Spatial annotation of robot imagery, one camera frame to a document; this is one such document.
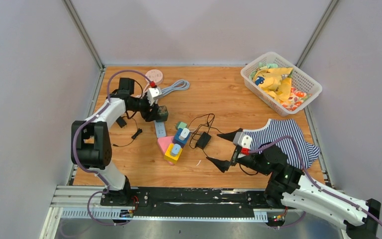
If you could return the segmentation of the blue cube power socket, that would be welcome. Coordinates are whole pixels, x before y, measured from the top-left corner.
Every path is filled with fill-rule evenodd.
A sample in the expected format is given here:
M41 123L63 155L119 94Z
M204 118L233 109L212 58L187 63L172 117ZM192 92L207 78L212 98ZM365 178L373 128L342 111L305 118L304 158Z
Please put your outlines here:
M173 143L178 144L181 148L185 146L187 143L189 137L190 137L190 130L188 128L178 128L174 138Z

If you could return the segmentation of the light blue small charger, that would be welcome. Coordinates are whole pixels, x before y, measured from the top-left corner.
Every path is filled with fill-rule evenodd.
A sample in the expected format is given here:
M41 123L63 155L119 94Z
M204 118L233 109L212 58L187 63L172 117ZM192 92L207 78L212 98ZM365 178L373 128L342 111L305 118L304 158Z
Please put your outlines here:
M179 144L173 144L172 145L172 149L170 151L170 155L172 157L176 157L179 155L179 153L181 152L182 150L182 147L179 145Z

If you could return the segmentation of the yellow cube power socket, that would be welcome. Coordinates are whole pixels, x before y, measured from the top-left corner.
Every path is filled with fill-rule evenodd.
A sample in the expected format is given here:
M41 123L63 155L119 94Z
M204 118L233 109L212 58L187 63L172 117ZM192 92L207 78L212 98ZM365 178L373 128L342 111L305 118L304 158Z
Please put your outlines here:
M179 144L171 143L164 154L164 159L171 164L176 164L182 150L183 148Z

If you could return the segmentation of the dark green cube socket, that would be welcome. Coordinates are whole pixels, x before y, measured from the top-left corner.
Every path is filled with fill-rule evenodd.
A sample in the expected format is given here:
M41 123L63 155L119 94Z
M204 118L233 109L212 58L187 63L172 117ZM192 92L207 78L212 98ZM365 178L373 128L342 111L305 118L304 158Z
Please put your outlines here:
M157 111L156 122L166 122L169 117L169 112L166 106L159 106Z

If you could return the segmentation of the white USB charger plug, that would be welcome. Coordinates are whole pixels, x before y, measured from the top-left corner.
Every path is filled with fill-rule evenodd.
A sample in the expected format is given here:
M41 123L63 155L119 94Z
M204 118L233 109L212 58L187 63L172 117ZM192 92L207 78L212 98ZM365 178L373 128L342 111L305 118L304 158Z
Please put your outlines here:
M179 134L180 140L186 140L190 134L190 130L188 128L182 129L181 133Z

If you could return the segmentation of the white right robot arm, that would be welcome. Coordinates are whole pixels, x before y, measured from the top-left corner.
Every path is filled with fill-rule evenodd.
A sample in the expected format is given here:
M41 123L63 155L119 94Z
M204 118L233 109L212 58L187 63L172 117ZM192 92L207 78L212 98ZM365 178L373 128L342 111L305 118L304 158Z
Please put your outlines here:
M381 203L375 199L361 200L345 195L315 181L301 168L288 163L288 155L279 142L290 140L299 160L302 159L296 141L283 136L257 149L252 137L242 129L218 135L236 147L230 160L209 158L221 172L241 164L269 176L264 190L264 201L271 208L290 207L324 219L344 230L351 239L375 239L380 226Z

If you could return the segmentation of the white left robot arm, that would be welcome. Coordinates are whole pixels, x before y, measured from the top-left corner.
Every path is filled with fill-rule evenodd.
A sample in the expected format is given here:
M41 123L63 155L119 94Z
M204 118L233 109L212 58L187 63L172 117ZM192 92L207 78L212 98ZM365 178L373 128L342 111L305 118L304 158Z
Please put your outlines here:
M97 112L85 120L74 121L71 126L72 162L98 177L104 183L103 196L121 206L128 205L133 196L129 179L111 161L109 129L128 111L139 112L146 122L156 121L160 118L156 101L163 95L162 90L150 82L149 89L135 97L135 83L134 79L120 78L118 88L109 92Z

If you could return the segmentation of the light blue power strip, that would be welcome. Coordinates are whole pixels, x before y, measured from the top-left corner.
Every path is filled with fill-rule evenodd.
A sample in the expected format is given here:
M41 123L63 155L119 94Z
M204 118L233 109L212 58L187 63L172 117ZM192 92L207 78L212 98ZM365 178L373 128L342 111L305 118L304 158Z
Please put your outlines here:
M154 121L154 125L155 125L155 133L157 138L162 138L167 136L164 122Z

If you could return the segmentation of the black power adapter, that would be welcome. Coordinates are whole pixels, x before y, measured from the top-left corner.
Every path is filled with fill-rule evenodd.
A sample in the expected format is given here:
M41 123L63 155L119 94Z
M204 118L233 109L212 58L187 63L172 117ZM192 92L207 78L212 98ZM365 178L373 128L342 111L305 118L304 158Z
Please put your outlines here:
M204 131L200 135L195 145L197 148L205 149L205 147L208 145L210 140L211 140L211 135Z

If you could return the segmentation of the green USB charger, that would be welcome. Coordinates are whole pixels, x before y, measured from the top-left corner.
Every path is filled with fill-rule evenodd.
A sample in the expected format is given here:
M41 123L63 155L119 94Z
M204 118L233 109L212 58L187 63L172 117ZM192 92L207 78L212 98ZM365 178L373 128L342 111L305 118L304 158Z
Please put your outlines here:
M184 128L187 128L188 124L183 122L183 121L179 121L177 124L176 124L176 130L178 129L184 129Z

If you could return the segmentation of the pink triangular power socket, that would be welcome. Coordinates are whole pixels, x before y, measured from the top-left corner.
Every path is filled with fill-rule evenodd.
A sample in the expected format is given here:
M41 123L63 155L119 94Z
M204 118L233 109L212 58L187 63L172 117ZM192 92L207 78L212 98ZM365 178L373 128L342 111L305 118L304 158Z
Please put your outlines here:
M157 144L163 154L163 156L166 155L166 152L168 152L168 155L171 154L173 146L171 144L173 143L174 136L165 136L157 139Z

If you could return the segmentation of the round pink power socket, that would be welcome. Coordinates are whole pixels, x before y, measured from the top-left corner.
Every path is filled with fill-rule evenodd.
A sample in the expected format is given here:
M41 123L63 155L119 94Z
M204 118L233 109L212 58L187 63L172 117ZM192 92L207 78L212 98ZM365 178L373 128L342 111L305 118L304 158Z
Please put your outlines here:
M160 85L163 80L164 80L164 75L163 73L158 70L158 69L152 69L152 70L149 70L145 76L150 79L151 82L154 82L155 85Z

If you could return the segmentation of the yellow cloth in basket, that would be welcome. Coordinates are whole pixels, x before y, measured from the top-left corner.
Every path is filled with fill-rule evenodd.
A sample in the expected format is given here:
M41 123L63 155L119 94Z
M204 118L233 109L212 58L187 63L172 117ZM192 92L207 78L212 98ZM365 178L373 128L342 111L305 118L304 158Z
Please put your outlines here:
M250 74L252 82L279 103L287 103L291 95L292 67L258 68Z

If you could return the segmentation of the floral cloth in basket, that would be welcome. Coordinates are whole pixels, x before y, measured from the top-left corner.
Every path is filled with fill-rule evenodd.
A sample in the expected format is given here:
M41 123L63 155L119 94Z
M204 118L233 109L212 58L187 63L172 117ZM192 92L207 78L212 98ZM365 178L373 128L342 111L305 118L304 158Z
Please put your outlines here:
M305 93L297 90L295 87L290 88L290 95L287 100L279 99L280 104L288 111L295 111L305 101L307 101L312 94Z

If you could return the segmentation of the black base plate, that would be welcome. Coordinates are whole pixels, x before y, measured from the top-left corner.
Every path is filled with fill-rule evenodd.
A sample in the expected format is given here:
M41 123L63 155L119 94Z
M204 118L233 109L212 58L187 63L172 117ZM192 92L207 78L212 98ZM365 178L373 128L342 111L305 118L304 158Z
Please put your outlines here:
M173 218L254 217L254 210L284 211L283 205L269 202L264 190L231 188L133 187L129 198L110 192L100 200L102 206L132 206L136 216Z

